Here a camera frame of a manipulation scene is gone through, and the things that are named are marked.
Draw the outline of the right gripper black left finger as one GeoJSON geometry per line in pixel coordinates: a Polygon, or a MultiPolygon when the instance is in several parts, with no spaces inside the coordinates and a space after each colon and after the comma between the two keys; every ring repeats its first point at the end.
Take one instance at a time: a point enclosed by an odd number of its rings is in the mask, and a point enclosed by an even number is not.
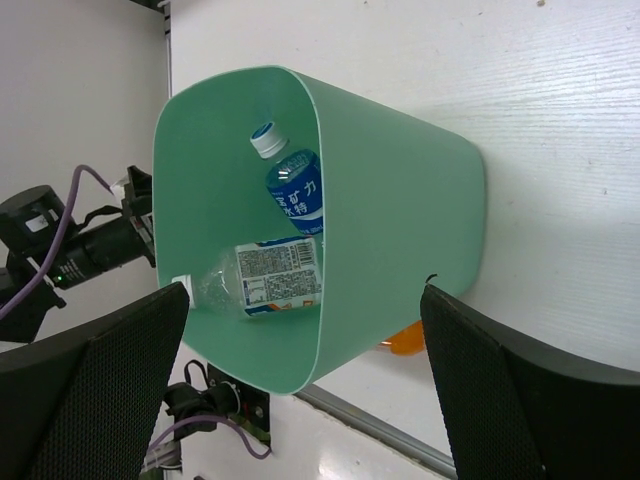
{"type": "Polygon", "coordinates": [[[2,478],[138,478],[188,311],[174,283],[2,353],[2,478]]]}

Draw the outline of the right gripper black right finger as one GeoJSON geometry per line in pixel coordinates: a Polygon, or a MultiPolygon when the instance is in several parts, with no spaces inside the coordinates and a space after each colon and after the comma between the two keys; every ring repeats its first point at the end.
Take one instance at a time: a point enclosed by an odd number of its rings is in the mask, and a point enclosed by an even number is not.
{"type": "Polygon", "coordinates": [[[501,324],[434,278],[421,321],[458,478],[638,478],[638,372],[501,324]]]}

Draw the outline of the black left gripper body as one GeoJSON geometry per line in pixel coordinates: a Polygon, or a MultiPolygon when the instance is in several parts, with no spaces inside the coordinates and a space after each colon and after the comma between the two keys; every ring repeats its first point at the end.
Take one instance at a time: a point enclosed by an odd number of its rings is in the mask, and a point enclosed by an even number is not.
{"type": "Polygon", "coordinates": [[[155,265],[152,176],[136,166],[116,184],[121,206],[101,207],[69,225],[49,269],[49,279],[68,290],[144,257],[155,265]]]}

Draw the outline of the orange juice bottle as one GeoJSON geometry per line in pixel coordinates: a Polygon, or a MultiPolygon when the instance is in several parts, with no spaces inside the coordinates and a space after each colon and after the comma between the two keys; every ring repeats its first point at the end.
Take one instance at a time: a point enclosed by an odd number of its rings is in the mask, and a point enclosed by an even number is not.
{"type": "Polygon", "coordinates": [[[382,351],[396,356],[413,356],[425,350],[425,339],[421,321],[415,322],[397,334],[380,342],[377,346],[382,351]]]}

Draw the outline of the white orange label clear bottle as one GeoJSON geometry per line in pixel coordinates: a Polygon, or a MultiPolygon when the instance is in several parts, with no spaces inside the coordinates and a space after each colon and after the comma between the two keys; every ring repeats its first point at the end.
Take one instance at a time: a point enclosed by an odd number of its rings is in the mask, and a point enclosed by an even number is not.
{"type": "Polygon", "coordinates": [[[192,310],[223,317],[316,307],[322,300],[321,262],[311,236],[237,245],[208,271],[171,281],[185,287],[192,310]]]}

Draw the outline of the blue label clear bottle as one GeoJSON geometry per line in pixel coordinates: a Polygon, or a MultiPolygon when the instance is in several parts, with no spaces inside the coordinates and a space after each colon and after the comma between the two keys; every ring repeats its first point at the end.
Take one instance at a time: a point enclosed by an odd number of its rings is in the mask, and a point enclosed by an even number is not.
{"type": "Polygon", "coordinates": [[[290,140],[274,121],[259,126],[250,143],[269,164],[265,186],[285,216],[301,234],[321,234],[324,213],[319,156],[290,140]]]}

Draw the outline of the green plastic bin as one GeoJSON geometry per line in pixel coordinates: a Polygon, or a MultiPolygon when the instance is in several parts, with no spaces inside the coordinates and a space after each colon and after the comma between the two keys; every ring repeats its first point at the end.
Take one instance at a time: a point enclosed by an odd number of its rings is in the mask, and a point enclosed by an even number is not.
{"type": "Polygon", "coordinates": [[[321,303],[253,318],[192,310],[183,340],[230,376],[290,394],[416,322],[429,275],[451,295],[470,288],[486,184],[480,152],[455,133],[283,67],[219,74],[175,95],[156,126],[160,284],[295,234],[249,142],[268,121],[320,158],[321,303]]]}

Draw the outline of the aluminium table edge rail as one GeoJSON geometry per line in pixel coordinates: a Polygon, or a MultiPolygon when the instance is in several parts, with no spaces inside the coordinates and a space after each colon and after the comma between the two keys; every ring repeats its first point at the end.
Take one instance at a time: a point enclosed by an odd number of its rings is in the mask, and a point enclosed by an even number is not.
{"type": "Polygon", "coordinates": [[[446,479],[458,478],[454,461],[450,456],[329,391],[310,385],[294,396],[347,427],[416,461],[422,467],[446,479]]]}

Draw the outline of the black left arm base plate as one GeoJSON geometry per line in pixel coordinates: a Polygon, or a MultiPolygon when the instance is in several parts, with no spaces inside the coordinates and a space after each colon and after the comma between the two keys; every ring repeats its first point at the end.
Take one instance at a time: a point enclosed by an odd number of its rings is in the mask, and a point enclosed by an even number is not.
{"type": "Polygon", "coordinates": [[[270,395],[199,360],[183,367],[184,380],[163,397],[175,423],[196,416],[226,418],[266,447],[271,446],[270,395]]]}

